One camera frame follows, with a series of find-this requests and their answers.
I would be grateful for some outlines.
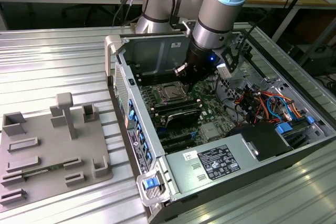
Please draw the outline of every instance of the warning label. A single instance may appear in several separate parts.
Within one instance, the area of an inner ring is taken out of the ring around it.
[[[240,170],[234,156],[226,145],[198,153],[208,177],[212,180]]]

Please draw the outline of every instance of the black chair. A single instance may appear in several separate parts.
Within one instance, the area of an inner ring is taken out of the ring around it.
[[[66,7],[66,8],[63,8],[62,9],[62,17],[63,18],[66,18],[67,17],[67,11],[68,10],[73,10],[73,9],[81,9],[81,8],[89,8],[89,11],[86,15],[86,19],[85,19],[85,22],[84,22],[84,27],[87,27],[89,22],[90,22],[90,18],[92,16],[93,13],[96,13],[98,10],[111,16],[111,18],[113,19],[113,17],[115,16],[115,13],[105,9],[103,7],[103,5],[101,4],[79,4],[79,5],[74,5],[74,6],[69,6],[69,7]]]

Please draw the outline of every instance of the blue latch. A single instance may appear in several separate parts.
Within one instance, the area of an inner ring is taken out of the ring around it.
[[[157,187],[160,185],[159,180],[154,177],[154,178],[149,178],[143,182],[143,185],[145,186],[145,189],[152,189],[154,187]]]
[[[129,120],[134,119],[134,114],[135,114],[134,110],[131,110],[130,114],[128,115]]]
[[[147,153],[147,158],[148,158],[149,161],[152,160],[152,155],[151,155],[151,153],[149,153],[149,152]]]
[[[307,116],[307,121],[308,121],[308,123],[312,124],[312,123],[315,122],[315,119],[312,116],[309,115],[309,116]]]
[[[145,147],[145,150],[146,150],[146,151],[148,150],[148,145],[147,145],[146,142],[143,144],[143,147]]]
[[[141,133],[141,134],[140,134],[140,142],[141,142],[141,144],[143,143],[144,140],[145,140],[145,137],[144,137],[143,134]]]
[[[284,132],[291,131],[293,128],[289,125],[289,123],[280,123],[275,129],[280,134],[284,134]]]

